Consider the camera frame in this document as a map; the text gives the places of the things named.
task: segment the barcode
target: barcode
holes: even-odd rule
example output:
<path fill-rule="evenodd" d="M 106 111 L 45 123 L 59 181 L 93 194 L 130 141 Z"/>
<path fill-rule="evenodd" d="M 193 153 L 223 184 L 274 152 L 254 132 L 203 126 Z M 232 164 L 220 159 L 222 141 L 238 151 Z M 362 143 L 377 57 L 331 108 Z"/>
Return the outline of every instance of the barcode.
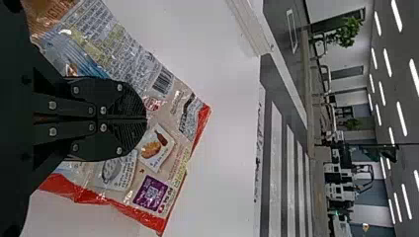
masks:
<path fill-rule="evenodd" d="M 162 67 L 160 75 L 158 75 L 156 82 L 154 82 L 153 89 L 161 94 L 167 95 L 172 87 L 173 74 Z"/>
<path fill-rule="evenodd" d="M 145 194 L 146 199 L 154 200 L 158 195 L 158 190 L 154 187 L 149 187 Z"/>

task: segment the ceiling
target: ceiling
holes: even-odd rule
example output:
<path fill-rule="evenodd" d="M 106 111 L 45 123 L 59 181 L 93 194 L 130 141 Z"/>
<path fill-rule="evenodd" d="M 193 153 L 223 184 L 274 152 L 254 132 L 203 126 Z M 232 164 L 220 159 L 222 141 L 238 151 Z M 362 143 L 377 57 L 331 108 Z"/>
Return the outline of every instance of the ceiling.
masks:
<path fill-rule="evenodd" d="M 396 23 L 392 1 L 395 1 L 398 9 L 402 25 L 401 31 L 399 30 L 401 25 L 398 26 Z M 377 69 L 375 69 L 372 57 L 370 73 L 373 77 L 373 85 L 369 83 L 368 91 L 372 98 L 374 115 L 377 120 L 378 143 L 391 143 L 390 127 L 395 143 L 419 143 L 419 124 L 416 123 L 416 120 L 419 119 L 417 106 L 419 91 L 415 87 L 409 66 L 412 59 L 419 69 L 419 48 L 415 44 L 415 41 L 419 41 L 418 10 L 419 1 L 415 0 L 378 0 L 375 2 L 379 27 L 375 22 L 372 32 L 372 48 L 376 55 Z M 386 66 L 384 50 L 387 52 L 390 72 Z M 382 86 L 384 99 L 379 83 Z M 405 129 L 403 129 L 399 116 L 398 103 L 405 121 Z M 417 224 L 419 186 L 416 183 L 414 171 L 419 170 L 419 145 L 403 145 L 398 154 L 398 161 L 396 164 L 390 164 L 390 170 L 385 160 L 383 164 L 388 198 L 393 207 L 395 231 L 397 236 L 417 236 L 419 231 Z M 397 208 L 394 194 L 397 195 L 399 208 Z M 398 212 L 400 212 L 402 222 L 400 222 Z"/>

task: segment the food image on package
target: food image on package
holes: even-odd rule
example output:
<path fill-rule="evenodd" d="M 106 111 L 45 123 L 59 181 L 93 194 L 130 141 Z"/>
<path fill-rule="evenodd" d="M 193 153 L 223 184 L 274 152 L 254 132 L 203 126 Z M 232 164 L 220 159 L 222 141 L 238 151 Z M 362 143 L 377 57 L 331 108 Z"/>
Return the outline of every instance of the food image on package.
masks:
<path fill-rule="evenodd" d="M 31 41 L 63 76 L 128 82 L 148 128 L 126 157 L 63 162 L 41 190 L 108 204 L 162 234 L 210 107 L 119 24 L 101 0 L 22 0 Z"/>

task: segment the white wall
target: white wall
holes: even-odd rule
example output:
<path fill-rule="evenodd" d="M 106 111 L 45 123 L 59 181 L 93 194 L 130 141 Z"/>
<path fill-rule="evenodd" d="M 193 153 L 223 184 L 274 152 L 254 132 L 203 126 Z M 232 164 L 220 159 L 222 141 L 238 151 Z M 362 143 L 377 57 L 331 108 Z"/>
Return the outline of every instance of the white wall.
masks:
<path fill-rule="evenodd" d="M 338 107 L 361 105 L 368 102 L 367 91 L 356 91 L 351 93 L 336 95 Z"/>
<path fill-rule="evenodd" d="M 351 214 L 352 223 L 393 227 L 390 219 L 390 211 L 386 206 L 358 205 L 354 206 L 354 212 Z"/>
<path fill-rule="evenodd" d="M 364 75 L 347 77 L 347 78 L 342 78 L 342 79 L 332 81 L 333 92 L 346 91 L 346 90 L 365 88 L 365 87 L 367 87 L 367 80 L 365 79 Z"/>
<path fill-rule="evenodd" d="M 327 55 L 324 56 L 320 62 L 329 65 L 332 71 L 364 65 L 364 75 L 362 76 L 362 79 L 360 78 L 358 81 L 354 81 L 354 84 L 359 84 L 360 80 L 367 81 L 370 71 L 374 0 L 307 0 L 306 3 L 311 23 L 366 7 L 366 20 L 361 27 L 360 33 L 355 38 L 355 44 L 349 48 L 343 48 L 339 45 L 329 45 Z M 319 53 L 323 51 L 321 47 L 318 47 L 317 50 Z M 364 103 L 367 101 L 367 94 L 364 93 L 341 97 L 341 103 L 353 103 L 355 99 L 352 99 L 351 97 L 364 97 Z"/>
<path fill-rule="evenodd" d="M 376 132 L 374 130 L 353 130 L 344 131 L 345 140 L 371 140 L 376 139 Z"/>
<path fill-rule="evenodd" d="M 251 237 L 260 60 L 243 53 L 224 0 L 104 2 L 213 111 L 164 236 Z M 22 236 L 155 233 L 108 206 L 36 192 Z"/>

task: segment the screw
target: screw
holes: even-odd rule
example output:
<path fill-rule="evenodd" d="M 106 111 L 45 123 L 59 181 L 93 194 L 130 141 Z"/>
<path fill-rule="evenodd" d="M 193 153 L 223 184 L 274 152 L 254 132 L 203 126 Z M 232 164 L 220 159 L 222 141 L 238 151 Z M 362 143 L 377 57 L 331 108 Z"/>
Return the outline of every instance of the screw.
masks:
<path fill-rule="evenodd" d="M 56 109 L 56 102 L 53 102 L 53 101 L 48 102 L 48 107 L 49 107 L 50 110 L 55 111 L 55 109 Z"/>
<path fill-rule="evenodd" d="M 101 125 L 101 131 L 102 132 L 105 132 L 107 129 L 108 129 L 108 127 L 104 123 L 102 123 L 102 125 Z"/>
<path fill-rule="evenodd" d="M 118 148 L 117 148 L 117 154 L 118 154 L 118 155 L 123 154 L 123 149 L 122 149 L 122 148 L 120 148 L 120 147 L 118 147 Z"/>
<path fill-rule="evenodd" d="M 78 144 L 74 144 L 74 145 L 73 145 L 73 151 L 74 151 L 74 152 L 77 152 L 77 151 L 78 151 L 78 148 L 79 148 L 79 147 L 78 147 Z"/>
<path fill-rule="evenodd" d="M 101 107 L 101 115 L 105 115 L 106 114 L 106 107 Z"/>
<path fill-rule="evenodd" d="M 49 129 L 49 136 L 56 136 L 56 128 L 52 127 Z"/>
<path fill-rule="evenodd" d="M 79 93 L 80 93 L 80 88 L 78 88 L 78 87 L 73 87 L 73 93 L 74 93 L 75 95 L 79 94 Z"/>

